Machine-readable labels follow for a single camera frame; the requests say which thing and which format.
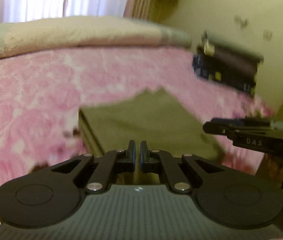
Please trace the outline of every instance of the beige blanket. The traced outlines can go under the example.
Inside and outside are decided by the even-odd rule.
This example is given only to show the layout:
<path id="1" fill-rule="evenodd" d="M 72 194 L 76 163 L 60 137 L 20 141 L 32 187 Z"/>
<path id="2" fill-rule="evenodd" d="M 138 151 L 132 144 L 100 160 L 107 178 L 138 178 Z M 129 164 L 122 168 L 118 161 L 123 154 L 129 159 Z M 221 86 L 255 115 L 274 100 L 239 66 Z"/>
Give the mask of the beige blanket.
<path id="1" fill-rule="evenodd" d="M 75 16 L 0 24 L 0 58 L 76 46 L 181 46 L 191 38 L 180 30 L 117 17 Z"/>

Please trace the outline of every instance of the yellow wall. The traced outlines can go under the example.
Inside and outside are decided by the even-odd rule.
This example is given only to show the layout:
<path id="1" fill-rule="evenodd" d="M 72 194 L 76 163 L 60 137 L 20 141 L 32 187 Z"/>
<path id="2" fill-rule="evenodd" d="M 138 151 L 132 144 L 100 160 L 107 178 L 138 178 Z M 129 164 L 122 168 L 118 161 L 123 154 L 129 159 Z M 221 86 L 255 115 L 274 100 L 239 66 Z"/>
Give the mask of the yellow wall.
<path id="1" fill-rule="evenodd" d="M 193 51 L 208 30 L 262 53 L 265 61 L 258 70 L 256 92 L 274 110 L 279 108 L 283 102 L 283 0 L 179 0 L 177 5 L 163 0 L 152 6 L 159 8 L 158 22 L 191 34 Z M 246 28 L 235 23 L 236 15 L 248 19 Z M 272 31 L 270 41 L 263 39 L 264 30 Z"/>

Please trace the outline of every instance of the circular pad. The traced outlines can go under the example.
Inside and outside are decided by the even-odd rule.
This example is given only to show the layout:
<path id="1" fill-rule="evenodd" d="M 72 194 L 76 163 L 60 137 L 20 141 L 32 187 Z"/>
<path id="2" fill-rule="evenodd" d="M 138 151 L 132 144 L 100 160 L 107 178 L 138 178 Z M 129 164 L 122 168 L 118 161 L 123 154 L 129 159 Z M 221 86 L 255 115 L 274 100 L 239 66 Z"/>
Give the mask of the circular pad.
<path id="1" fill-rule="evenodd" d="M 53 225 L 75 212 L 80 200 L 67 174 L 34 172 L 0 187 L 0 221 L 20 228 Z"/>
<path id="2" fill-rule="evenodd" d="M 240 229 L 271 224 L 283 207 L 279 188 L 238 171 L 208 174 L 196 200 L 209 218 Z"/>
<path id="3" fill-rule="evenodd" d="M 16 193 L 17 200 L 28 206 L 38 206 L 46 203 L 53 197 L 50 187 L 40 184 L 28 185 L 20 188 Z"/>
<path id="4" fill-rule="evenodd" d="M 241 206 L 253 205 L 261 199 L 258 188 L 245 184 L 231 185 L 224 193 L 227 200 Z"/>

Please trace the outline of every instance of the small logo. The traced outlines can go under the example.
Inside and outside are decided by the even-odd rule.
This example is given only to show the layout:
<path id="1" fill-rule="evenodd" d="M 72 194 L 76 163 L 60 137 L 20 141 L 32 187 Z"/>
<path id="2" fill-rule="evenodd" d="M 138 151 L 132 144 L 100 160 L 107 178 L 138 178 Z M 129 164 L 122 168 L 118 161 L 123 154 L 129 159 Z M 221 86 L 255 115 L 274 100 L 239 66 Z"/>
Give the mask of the small logo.
<path id="1" fill-rule="evenodd" d="M 137 192 L 142 192 L 143 190 L 144 190 L 143 187 L 136 187 L 136 188 L 135 188 L 135 191 L 137 191 Z"/>
<path id="2" fill-rule="evenodd" d="M 262 140 L 256 142 L 256 140 L 250 140 L 247 138 L 247 144 L 262 146 Z"/>

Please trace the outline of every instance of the green towel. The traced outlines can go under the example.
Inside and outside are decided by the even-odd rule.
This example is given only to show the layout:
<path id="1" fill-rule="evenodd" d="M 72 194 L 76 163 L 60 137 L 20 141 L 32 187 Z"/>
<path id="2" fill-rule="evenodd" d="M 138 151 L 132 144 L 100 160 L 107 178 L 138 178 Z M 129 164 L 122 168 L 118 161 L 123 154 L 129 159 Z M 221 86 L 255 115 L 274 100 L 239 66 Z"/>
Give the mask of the green towel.
<path id="1" fill-rule="evenodd" d="M 147 141 L 149 149 L 170 152 L 174 157 L 193 153 L 220 161 L 223 149 L 203 125 L 165 90 L 145 91 L 135 98 L 110 106 L 86 107 L 79 111 L 79 129 L 85 145 L 96 157 L 115 149 L 126 149 L 136 142 L 136 169 L 139 144 Z M 158 180 L 152 177 L 152 183 Z M 149 176 L 138 175 L 131 183 L 149 183 Z"/>

